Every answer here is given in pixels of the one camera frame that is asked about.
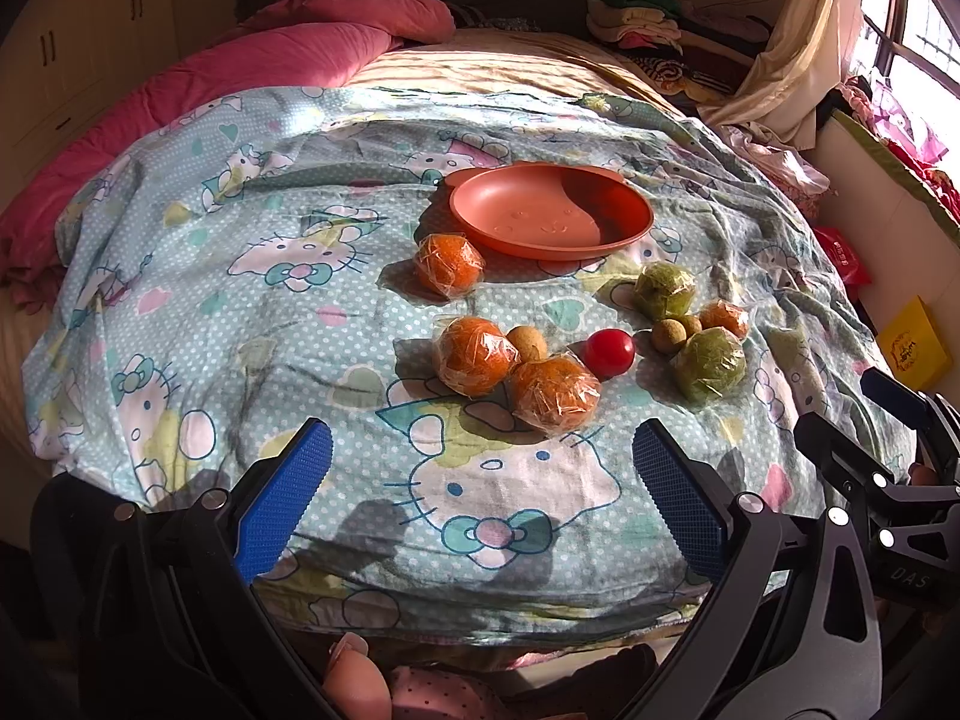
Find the pink blanket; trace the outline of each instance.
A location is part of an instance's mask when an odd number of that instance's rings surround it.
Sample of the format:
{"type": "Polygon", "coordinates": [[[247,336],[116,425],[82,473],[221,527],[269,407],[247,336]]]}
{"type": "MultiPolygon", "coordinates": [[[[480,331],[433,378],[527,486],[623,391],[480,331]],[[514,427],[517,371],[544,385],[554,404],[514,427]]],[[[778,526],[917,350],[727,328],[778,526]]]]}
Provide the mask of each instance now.
{"type": "Polygon", "coordinates": [[[28,310],[56,300],[64,275],[54,242],[56,218],[86,181],[144,135],[245,89],[342,86],[400,45],[398,38],[416,34],[421,42],[441,43],[453,29],[438,0],[281,0],[264,8],[245,23],[244,31],[253,34],[152,77],[13,199],[0,215],[0,284],[10,282],[13,300],[28,310]],[[334,15],[349,23],[325,18],[334,15]]]}

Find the silver bolt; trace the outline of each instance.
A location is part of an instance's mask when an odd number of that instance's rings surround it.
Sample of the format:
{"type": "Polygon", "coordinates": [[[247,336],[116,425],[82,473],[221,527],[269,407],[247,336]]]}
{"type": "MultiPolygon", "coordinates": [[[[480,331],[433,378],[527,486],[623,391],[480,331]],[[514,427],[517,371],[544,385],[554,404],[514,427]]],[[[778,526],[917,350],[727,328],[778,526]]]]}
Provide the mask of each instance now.
{"type": "Polygon", "coordinates": [[[117,522],[125,522],[133,517],[133,514],[136,514],[136,506],[134,504],[124,502],[113,510],[113,519],[115,519],[117,522]]]}
{"type": "Polygon", "coordinates": [[[220,488],[207,490],[200,498],[200,504],[205,509],[209,509],[210,512],[216,512],[217,509],[223,507],[224,503],[227,503],[227,490],[221,490],[220,488]]]}
{"type": "Polygon", "coordinates": [[[827,510],[827,518],[834,525],[839,525],[841,528],[850,522],[850,516],[838,506],[832,506],[827,510]]]}
{"type": "Polygon", "coordinates": [[[743,493],[736,499],[736,504],[750,514],[760,514],[763,511],[763,499],[753,493],[743,493]]]}

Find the cherry tomato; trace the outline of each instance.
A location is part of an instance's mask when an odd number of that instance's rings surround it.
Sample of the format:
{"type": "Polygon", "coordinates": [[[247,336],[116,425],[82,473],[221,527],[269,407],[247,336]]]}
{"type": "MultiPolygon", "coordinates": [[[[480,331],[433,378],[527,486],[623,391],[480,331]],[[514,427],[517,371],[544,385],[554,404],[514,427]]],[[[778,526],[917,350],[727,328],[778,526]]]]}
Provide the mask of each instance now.
{"type": "Polygon", "coordinates": [[[584,345],[584,365],[600,378],[619,376],[634,363],[634,339],[629,333],[610,327],[598,330],[584,345]]]}

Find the beige bed sheet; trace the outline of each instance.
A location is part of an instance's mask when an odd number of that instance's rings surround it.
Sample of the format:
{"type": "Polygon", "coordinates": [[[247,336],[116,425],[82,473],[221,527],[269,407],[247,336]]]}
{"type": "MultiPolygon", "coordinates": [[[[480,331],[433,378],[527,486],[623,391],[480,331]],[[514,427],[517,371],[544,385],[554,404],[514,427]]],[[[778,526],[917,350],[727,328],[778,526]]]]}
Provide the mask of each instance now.
{"type": "Polygon", "coordinates": [[[646,100],[680,113],[632,62],[601,47],[550,32],[458,29],[449,43],[377,57],[347,86],[426,92],[548,92],[579,98],[590,92],[646,100]]]}
{"type": "Polygon", "coordinates": [[[26,548],[30,511],[51,464],[30,451],[20,366],[50,322],[50,310],[26,314],[0,289],[0,541],[26,548]]]}

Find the yellow bag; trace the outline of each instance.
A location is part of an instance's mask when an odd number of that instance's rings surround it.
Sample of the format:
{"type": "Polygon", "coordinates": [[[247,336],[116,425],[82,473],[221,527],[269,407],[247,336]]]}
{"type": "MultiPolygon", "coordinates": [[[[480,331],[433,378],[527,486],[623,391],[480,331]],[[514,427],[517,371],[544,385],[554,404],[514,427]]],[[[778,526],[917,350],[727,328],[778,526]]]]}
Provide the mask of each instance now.
{"type": "Polygon", "coordinates": [[[953,365],[920,298],[913,298],[883,328],[877,344],[896,381],[910,389],[929,389],[953,365]]]}

